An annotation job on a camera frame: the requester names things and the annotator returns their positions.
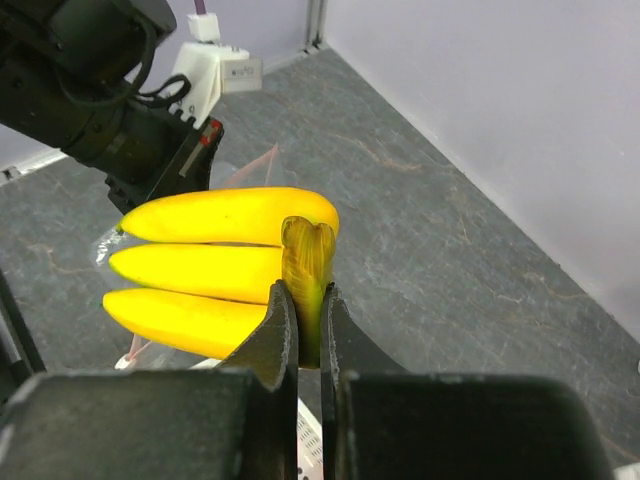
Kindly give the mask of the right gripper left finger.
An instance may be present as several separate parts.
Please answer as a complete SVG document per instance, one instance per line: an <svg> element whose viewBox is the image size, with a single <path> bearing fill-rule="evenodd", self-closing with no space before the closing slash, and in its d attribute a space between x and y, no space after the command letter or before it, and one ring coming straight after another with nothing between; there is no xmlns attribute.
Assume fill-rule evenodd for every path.
<svg viewBox="0 0 640 480"><path fill-rule="evenodd" d="M299 336L291 294L270 287L264 320L223 363L239 392L222 418L228 423L233 479L297 477Z"/></svg>

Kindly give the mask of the clear zip top bag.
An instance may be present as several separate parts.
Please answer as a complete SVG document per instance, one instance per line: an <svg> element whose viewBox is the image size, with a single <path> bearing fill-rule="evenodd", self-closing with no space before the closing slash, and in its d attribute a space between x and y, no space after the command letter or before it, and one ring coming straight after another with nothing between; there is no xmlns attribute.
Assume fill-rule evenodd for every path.
<svg viewBox="0 0 640 480"><path fill-rule="evenodd" d="M273 145L259 157L236 166L228 161L213 162L208 188L211 190L275 186L284 180L282 165L277 159L279 146ZM92 245L96 271L111 290L129 288L171 289L178 282L178 261L163 266L152 259L149 242L112 227ZM117 370L163 368L214 368L216 359L191 354L148 340L135 334L125 354L116 362Z"/></svg>

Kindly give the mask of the yellow banana bunch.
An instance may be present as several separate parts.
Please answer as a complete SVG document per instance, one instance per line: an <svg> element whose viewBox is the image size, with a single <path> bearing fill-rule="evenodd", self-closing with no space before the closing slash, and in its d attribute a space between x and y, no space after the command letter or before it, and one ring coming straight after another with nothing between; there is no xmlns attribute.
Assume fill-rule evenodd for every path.
<svg viewBox="0 0 640 480"><path fill-rule="evenodd" d="M148 241L152 259L178 261L171 289L111 290L104 311L151 341L224 359L263 321L270 287L291 294L299 364L320 365L321 306L333 279L336 206L296 187L184 193L134 208L120 231Z"/></svg>

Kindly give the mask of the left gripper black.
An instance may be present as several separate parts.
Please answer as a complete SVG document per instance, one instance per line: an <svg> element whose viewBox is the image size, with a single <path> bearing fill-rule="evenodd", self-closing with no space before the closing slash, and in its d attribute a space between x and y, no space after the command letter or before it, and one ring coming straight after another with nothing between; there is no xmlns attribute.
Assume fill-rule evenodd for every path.
<svg viewBox="0 0 640 480"><path fill-rule="evenodd" d="M108 199L122 213L157 198L204 191L223 124L209 116L200 127L178 113L119 107L98 115L64 153L106 174Z"/></svg>

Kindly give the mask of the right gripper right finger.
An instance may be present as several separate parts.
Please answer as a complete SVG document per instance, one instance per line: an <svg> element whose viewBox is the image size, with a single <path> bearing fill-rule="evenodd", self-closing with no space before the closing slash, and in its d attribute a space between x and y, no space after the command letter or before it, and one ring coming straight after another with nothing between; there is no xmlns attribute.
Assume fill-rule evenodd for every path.
<svg viewBox="0 0 640 480"><path fill-rule="evenodd" d="M323 474L335 479L337 441L337 390L343 371L364 373L405 372L354 321L339 288L331 282L321 306L321 415Z"/></svg>

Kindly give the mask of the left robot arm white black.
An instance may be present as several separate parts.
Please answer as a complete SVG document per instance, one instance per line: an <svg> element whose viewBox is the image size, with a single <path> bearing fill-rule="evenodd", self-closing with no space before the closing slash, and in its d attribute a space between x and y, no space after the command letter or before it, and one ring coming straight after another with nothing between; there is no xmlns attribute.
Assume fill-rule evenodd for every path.
<svg viewBox="0 0 640 480"><path fill-rule="evenodd" d="M223 125L198 126L186 75L145 91L175 31L165 1L5 1L1 122L103 172L122 213L209 187Z"/></svg>

